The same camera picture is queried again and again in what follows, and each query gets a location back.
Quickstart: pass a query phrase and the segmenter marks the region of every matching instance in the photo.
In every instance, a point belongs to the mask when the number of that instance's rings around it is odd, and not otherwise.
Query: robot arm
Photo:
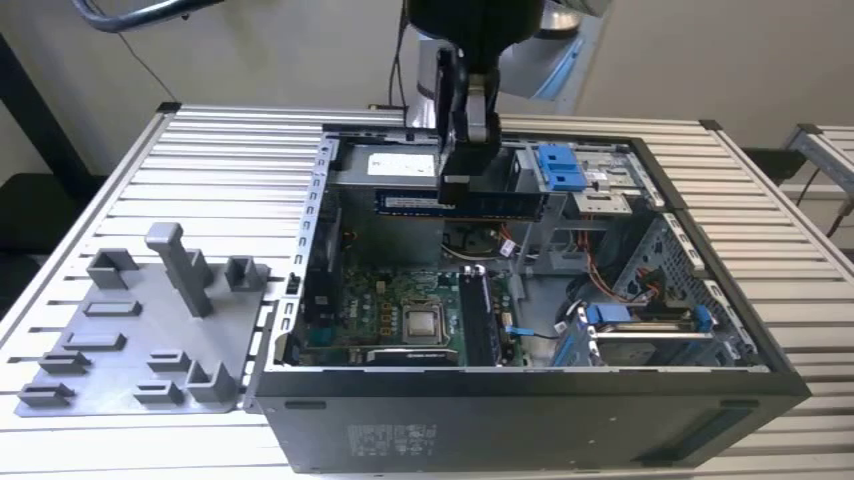
[[[412,26],[455,47],[439,51],[436,64],[440,203],[459,203],[469,178],[483,174],[497,154],[497,59],[536,33],[543,7],[544,0],[405,1]]]

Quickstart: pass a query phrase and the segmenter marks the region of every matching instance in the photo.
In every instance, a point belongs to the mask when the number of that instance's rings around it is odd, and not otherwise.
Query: cable
[[[580,237],[580,241],[583,244],[583,250],[587,253],[587,274],[590,275],[590,280],[594,284],[594,286],[599,289],[599,291],[602,293],[604,293],[608,297],[611,297],[614,300],[616,300],[620,303],[624,303],[628,301],[628,299],[620,297],[616,293],[614,293],[614,291],[611,290],[611,288],[607,286],[607,283],[604,282],[604,280],[602,280],[602,276],[599,275],[599,271],[596,270],[596,264],[592,260],[592,254],[590,253],[590,236],[588,236],[588,232],[583,231],[579,235]]]
[[[820,172],[820,168],[815,167],[815,171],[812,172],[812,175],[810,176],[810,179],[806,181],[806,184],[803,185],[803,190],[800,190],[800,195],[798,195],[798,200],[795,201],[795,206],[800,206],[800,201],[803,200],[803,196],[806,195],[806,191],[810,189],[810,185],[812,185],[812,181],[815,180],[815,177],[818,177],[818,172]]]
[[[388,72],[387,100],[388,100],[388,105],[395,104],[393,98],[392,98],[393,97],[392,86],[393,86],[395,73],[396,73],[397,90],[400,93],[400,102],[403,103],[404,111],[407,109],[407,104],[405,104],[405,94],[403,93],[403,75],[400,73],[400,48],[403,46],[403,35],[405,33],[405,26],[407,26],[405,10],[404,10],[403,2],[400,2],[400,17],[397,19],[397,38],[396,38],[396,45],[395,45],[395,56],[391,59],[391,71]]]
[[[97,13],[100,13],[101,15],[107,15],[104,13],[104,10],[101,9],[100,5],[94,2],[94,0],[86,0],[86,2],[92,5],[92,8],[97,11]],[[157,74],[153,72],[153,70],[151,69],[151,67],[145,63],[145,61],[136,54],[136,51],[133,50],[133,47],[131,46],[131,43],[128,42],[127,38],[124,38],[124,35],[121,33],[116,33],[116,35],[119,35],[119,38],[121,39],[121,43],[124,43],[124,46],[127,47],[128,52],[131,52],[131,55],[133,56],[133,58],[136,59],[139,64],[143,66],[143,68],[145,69],[145,71],[148,72],[151,77],[155,79],[155,81],[160,84],[160,86],[163,87],[163,90],[165,91],[167,95],[172,99],[172,101],[177,102],[177,97],[172,93],[172,90],[169,90],[169,87],[165,86],[165,83],[163,82],[163,80],[160,79]]]
[[[447,245],[441,244],[441,250],[444,250],[449,255],[455,256],[460,260],[465,260],[467,262],[483,262],[485,260],[495,260],[499,257],[472,257],[465,255],[464,253],[457,252]]]
[[[842,224],[843,215],[836,215],[836,219],[832,221],[832,225],[830,225],[830,230],[827,230],[827,238],[832,237],[832,234],[839,230],[839,225]]]
[[[536,333],[530,328],[505,326],[504,331],[511,335],[517,335],[519,337],[536,337],[544,338],[546,340],[558,340],[558,338],[560,338],[558,335],[543,335],[542,333]]]

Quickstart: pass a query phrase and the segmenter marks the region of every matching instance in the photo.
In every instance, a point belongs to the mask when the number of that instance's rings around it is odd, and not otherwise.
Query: black cable
[[[101,15],[107,15],[104,13],[104,10],[101,9],[100,5],[94,2],[94,0],[86,0],[88,3],[92,5],[92,8],[94,10],[97,10],[97,13],[100,13]],[[148,64],[145,63],[145,61],[140,58],[140,56],[136,54],[136,51],[133,50],[133,47],[131,46],[131,43],[128,42],[127,38],[124,38],[124,35],[121,33],[116,33],[116,35],[119,35],[119,38],[121,39],[121,43],[124,43],[124,46],[128,49],[128,52],[131,52],[131,55],[133,56],[133,58],[136,59],[136,61],[139,62],[139,64],[143,66],[143,68],[145,69],[145,71],[149,73],[151,77],[155,79],[155,81],[160,84],[160,86],[163,87],[163,90],[165,90],[167,95],[169,96],[169,98],[172,99],[173,102],[177,102],[177,97],[175,96],[175,94],[172,93],[172,90],[169,90],[169,87],[165,86],[165,83],[163,82],[163,80],[160,79],[160,77],[157,76],[157,74],[153,72],[153,70],[151,69],[151,67],[148,66]]]
[[[403,36],[405,34],[405,26],[407,26],[407,20],[405,20],[405,10],[404,10],[404,5],[403,2],[400,2],[400,17],[397,19],[397,37],[396,37],[396,44],[395,44],[395,56],[391,59],[391,71],[388,72],[388,87],[387,87],[387,101],[388,101],[388,105],[393,105],[393,81],[395,81],[395,74],[397,76],[397,91],[400,93],[400,103],[403,104],[403,123],[405,126],[405,110],[408,108],[407,103],[405,103],[405,94],[403,93],[403,74],[401,74],[401,68],[400,68],[400,49],[403,47]]]
[[[815,167],[815,171],[810,176],[810,179],[806,181],[806,185],[803,185],[803,190],[800,190],[800,195],[798,195],[798,200],[795,201],[795,206],[800,206],[800,201],[803,200],[803,196],[806,195],[806,191],[810,189],[810,185],[812,185],[812,181],[815,177],[818,177],[818,172],[820,172],[820,168]]]
[[[832,234],[839,230],[839,225],[842,224],[842,219],[844,216],[836,215],[836,219],[832,221],[832,225],[830,225],[830,230],[827,230],[827,238],[832,237]]]
[[[546,340],[558,340],[560,337],[558,335],[543,335],[540,333],[532,333],[531,337],[544,338]]]

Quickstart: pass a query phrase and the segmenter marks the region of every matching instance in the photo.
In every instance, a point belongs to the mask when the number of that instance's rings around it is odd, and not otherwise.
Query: label
[[[436,424],[348,425],[353,457],[429,457],[436,446]]]
[[[501,244],[501,248],[499,252],[503,256],[508,257],[509,255],[512,255],[512,251],[515,248],[516,248],[516,242],[513,242],[512,240],[504,240],[504,243]]]
[[[439,203],[435,198],[419,197],[388,197],[385,198],[387,208],[440,208],[443,210],[453,210],[453,205]]]
[[[368,175],[397,177],[435,177],[432,155],[372,153],[368,156]]]
[[[587,176],[587,180],[591,182],[604,182],[608,179],[607,173],[600,172],[599,170],[587,170],[584,175]]]

